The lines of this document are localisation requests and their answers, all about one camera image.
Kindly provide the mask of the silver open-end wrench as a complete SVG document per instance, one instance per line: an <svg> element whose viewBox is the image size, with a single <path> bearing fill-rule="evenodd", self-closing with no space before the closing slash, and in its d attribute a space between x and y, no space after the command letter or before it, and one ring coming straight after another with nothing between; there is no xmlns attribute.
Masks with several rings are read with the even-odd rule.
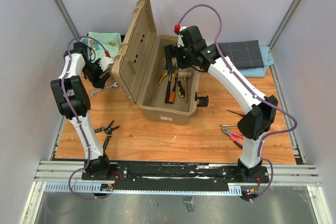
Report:
<svg viewBox="0 0 336 224"><path fill-rule="evenodd" d="M99 92L106 91L106 90L111 89L111 88L117 88L117 87L119 87L118 82L114 82L113 84L111 84L111 85L109 85L107 87L104 87L102 89L97 89L97 90L90 91L89 95L93 96L93 95L95 95L95 94L97 94Z"/></svg>

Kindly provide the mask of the yellow black handled pliers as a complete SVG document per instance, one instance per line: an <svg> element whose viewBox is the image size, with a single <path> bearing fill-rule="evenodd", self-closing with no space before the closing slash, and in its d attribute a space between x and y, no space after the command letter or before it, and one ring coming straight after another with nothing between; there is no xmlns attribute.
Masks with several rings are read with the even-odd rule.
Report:
<svg viewBox="0 0 336 224"><path fill-rule="evenodd" d="M162 84L163 82L167 83L169 81L169 73L165 72L159 79L158 84ZM171 78L171 88L175 85L175 74L172 74Z"/></svg>

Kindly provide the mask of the wooden handle tool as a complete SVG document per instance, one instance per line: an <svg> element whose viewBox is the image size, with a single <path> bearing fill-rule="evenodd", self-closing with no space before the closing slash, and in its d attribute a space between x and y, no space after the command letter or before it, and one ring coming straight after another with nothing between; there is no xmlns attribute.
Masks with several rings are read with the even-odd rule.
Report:
<svg viewBox="0 0 336 224"><path fill-rule="evenodd" d="M188 87L187 87L187 79L192 77L191 72L180 72L179 76L183 78L183 83L184 83L184 98L185 102L188 102Z"/></svg>

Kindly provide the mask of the tan plastic tool box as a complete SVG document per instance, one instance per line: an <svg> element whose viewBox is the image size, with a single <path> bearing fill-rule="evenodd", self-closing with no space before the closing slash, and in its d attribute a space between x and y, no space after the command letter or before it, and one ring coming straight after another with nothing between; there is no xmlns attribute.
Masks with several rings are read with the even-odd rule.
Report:
<svg viewBox="0 0 336 224"><path fill-rule="evenodd" d="M167 83L158 84L167 72L164 46L176 42L177 36L157 34L150 0L138 0L129 29L114 58L112 75L128 100L137 104L148 120L186 125L197 109L195 96L200 72L192 68L178 71L192 73L187 79L187 103L185 98L176 97L173 104L166 104Z"/></svg>

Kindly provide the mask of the orange handled black screwdriver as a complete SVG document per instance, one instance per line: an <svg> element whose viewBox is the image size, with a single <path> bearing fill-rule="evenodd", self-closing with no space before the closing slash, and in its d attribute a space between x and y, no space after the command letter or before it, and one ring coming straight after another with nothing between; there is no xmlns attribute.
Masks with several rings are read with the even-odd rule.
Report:
<svg viewBox="0 0 336 224"><path fill-rule="evenodd" d="M176 76L175 76L175 72L172 73L172 78L173 78L173 88L172 91L170 93L169 96L169 104L173 104L175 101L175 97L176 97Z"/></svg>

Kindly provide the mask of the small claw hammer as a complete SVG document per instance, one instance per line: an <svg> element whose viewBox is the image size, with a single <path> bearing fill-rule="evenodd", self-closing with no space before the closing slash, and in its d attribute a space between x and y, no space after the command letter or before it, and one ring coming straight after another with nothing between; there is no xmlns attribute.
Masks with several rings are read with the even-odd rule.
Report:
<svg viewBox="0 0 336 224"><path fill-rule="evenodd" d="M171 81L172 81L172 73L169 73L169 79L167 82L167 87L166 87L166 93L165 93L165 103L168 104L169 103L169 98L170 98L170 94L171 94Z"/></svg>

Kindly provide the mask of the red black thin screwdriver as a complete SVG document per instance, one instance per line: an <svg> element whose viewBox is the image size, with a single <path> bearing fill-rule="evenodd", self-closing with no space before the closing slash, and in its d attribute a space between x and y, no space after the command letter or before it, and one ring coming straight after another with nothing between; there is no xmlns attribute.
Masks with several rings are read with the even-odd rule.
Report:
<svg viewBox="0 0 336 224"><path fill-rule="evenodd" d="M227 111L230 112L230 113L233 113L233 114L237 114L237 115L239 115L241 117L243 117L245 115L243 113L238 113L238 112L235 112L235 111L232 111L232 110L227 110Z"/></svg>

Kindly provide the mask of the black yellow handled screwdriver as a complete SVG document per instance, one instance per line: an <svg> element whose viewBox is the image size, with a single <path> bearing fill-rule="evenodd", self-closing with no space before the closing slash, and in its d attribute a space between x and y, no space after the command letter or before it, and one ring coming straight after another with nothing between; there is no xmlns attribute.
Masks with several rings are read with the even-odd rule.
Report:
<svg viewBox="0 0 336 224"><path fill-rule="evenodd" d="M179 72L176 71L176 83L177 83L177 89L178 89L178 94L180 98L184 98L185 97L185 91L184 88L182 86L182 82L179 78Z"/></svg>

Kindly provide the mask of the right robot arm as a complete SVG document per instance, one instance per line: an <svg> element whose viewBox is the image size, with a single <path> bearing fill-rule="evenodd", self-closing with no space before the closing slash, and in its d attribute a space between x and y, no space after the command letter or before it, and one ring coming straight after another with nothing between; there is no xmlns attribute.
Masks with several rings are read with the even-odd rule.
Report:
<svg viewBox="0 0 336 224"><path fill-rule="evenodd" d="M234 66L218 44L207 45L197 26L175 25L177 42L166 46L168 58L175 58L177 67L199 67L217 79L235 98L244 112L237 123L243 135L243 150L238 159L238 177L250 182L261 168L263 137L270 130L278 100L257 90Z"/></svg>

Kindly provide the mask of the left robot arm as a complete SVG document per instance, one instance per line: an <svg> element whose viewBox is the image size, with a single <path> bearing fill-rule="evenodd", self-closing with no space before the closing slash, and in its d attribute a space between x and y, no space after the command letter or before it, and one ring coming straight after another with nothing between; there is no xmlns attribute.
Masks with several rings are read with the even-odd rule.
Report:
<svg viewBox="0 0 336 224"><path fill-rule="evenodd" d="M75 128L85 152L82 179L107 180L112 175L112 166L93 129L90 98L81 76L84 75L93 87L103 89L111 76L109 65L113 59L91 62L88 46L82 42L74 43L73 48L65 52L64 59L64 69L58 79L50 82L50 87L60 114Z"/></svg>

